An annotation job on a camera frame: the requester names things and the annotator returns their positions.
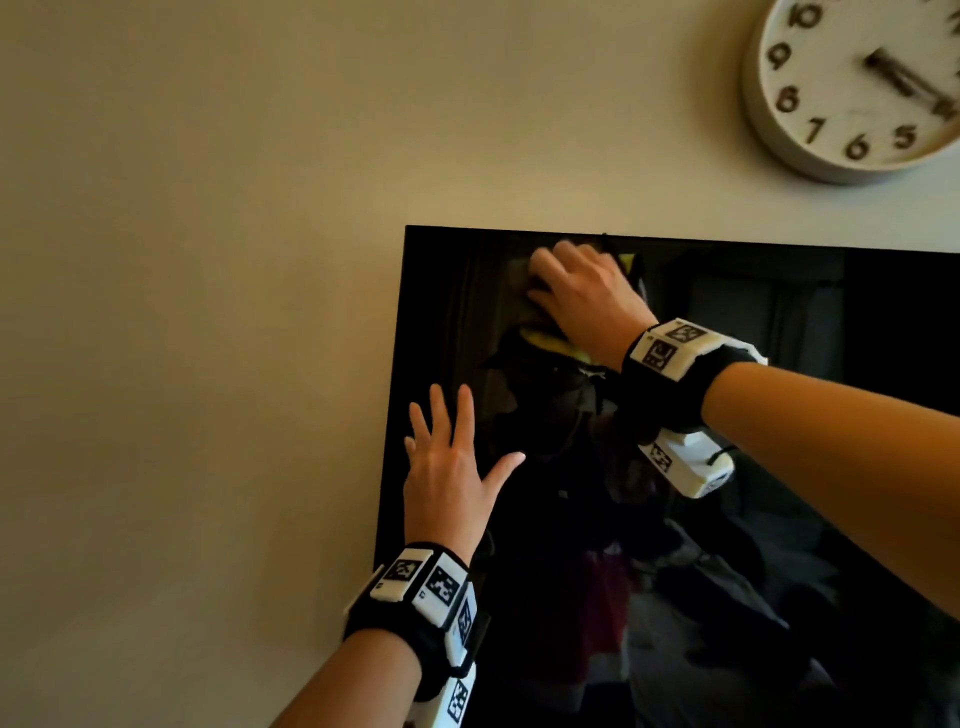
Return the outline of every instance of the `hand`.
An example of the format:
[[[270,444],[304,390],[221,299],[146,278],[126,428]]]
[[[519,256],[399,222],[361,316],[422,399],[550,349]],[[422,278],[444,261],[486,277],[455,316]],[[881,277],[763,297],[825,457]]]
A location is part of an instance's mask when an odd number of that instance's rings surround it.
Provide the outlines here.
[[[530,258],[530,273],[550,290],[527,295],[553,317],[570,343],[610,369],[619,372],[630,345],[658,323],[612,256],[590,245],[561,240],[553,253],[538,248]]]
[[[473,454],[473,394],[457,393],[457,426],[450,444],[450,418],[439,385],[430,387],[433,432],[423,412],[410,402],[414,437],[403,438],[410,474],[403,485],[403,528],[408,544],[429,541],[446,546],[465,564],[483,538],[500,488],[526,456],[504,455],[483,480]]]

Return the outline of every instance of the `forearm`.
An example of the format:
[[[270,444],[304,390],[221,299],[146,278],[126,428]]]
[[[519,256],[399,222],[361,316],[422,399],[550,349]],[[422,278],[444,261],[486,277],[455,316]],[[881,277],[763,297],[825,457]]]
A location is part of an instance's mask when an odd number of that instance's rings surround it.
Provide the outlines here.
[[[703,417],[960,617],[960,419],[757,364],[725,370]]]
[[[420,684],[420,661],[397,635],[364,629],[333,653],[273,728],[400,728]]]

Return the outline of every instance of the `black wrist strap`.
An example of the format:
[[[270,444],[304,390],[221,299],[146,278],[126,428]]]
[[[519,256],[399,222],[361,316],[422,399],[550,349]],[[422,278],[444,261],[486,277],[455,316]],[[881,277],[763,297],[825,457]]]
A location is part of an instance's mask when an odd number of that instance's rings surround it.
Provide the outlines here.
[[[444,546],[412,543],[351,605],[344,639],[371,628],[398,635],[420,660],[415,699],[424,702],[451,676],[469,673],[488,622],[477,613],[467,565]]]
[[[627,349],[619,378],[618,407],[638,430],[641,444],[653,442],[661,427],[674,432],[694,432],[705,427],[701,410],[713,381],[736,362],[754,362],[747,351],[721,346],[697,356],[679,380],[663,376],[631,357],[644,331]]]

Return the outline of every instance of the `clock numeral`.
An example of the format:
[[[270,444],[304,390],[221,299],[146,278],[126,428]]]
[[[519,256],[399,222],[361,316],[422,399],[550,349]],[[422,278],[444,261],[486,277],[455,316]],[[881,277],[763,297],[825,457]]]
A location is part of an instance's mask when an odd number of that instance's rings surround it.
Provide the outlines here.
[[[822,6],[816,3],[807,3],[806,5],[797,3],[790,9],[789,25],[791,28],[799,25],[801,28],[809,30],[815,27],[823,16],[824,9]]]
[[[897,149],[909,149],[917,143],[917,125],[904,124],[894,129],[894,146]]]
[[[784,86],[777,97],[777,110],[783,113],[796,111],[800,107],[800,90],[794,85]]]
[[[827,119],[821,116],[814,116],[812,119],[810,119],[810,123],[813,125],[813,129],[810,132],[810,136],[806,138],[807,144],[813,143],[813,140],[817,138],[820,130],[824,128],[824,124],[827,123]]]
[[[866,135],[858,134],[853,138],[853,141],[847,145],[847,149],[844,150],[844,154],[853,161],[860,161],[870,154],[870,145],[864,136]]]
[[[957,115],[957,106],[950,99],[940,99],[933,105],[933,115],[942,117],[944,121],[950,121]]]
[[[767,51],[767,59],[774,65],[774,70],[779,71],[784,63],[790,60],[793,50],[789,43],[778,43]]]

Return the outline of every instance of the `left hand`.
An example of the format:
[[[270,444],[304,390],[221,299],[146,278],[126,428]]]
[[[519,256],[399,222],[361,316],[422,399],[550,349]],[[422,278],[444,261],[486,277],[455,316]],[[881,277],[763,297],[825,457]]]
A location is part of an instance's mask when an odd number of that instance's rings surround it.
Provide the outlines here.
[[[483,480],[473,453],[473,394],[465,384],[457,393],[456,430],[440,385],[430,387],[433,432],[416,402],[410,403],[414,437],[403,444],[410,457],[410,474],[403,486],[403,526],[406,543],[428,541],[446,546],[469,565],[480,544],[500,488],[526,456],[504,455]]]

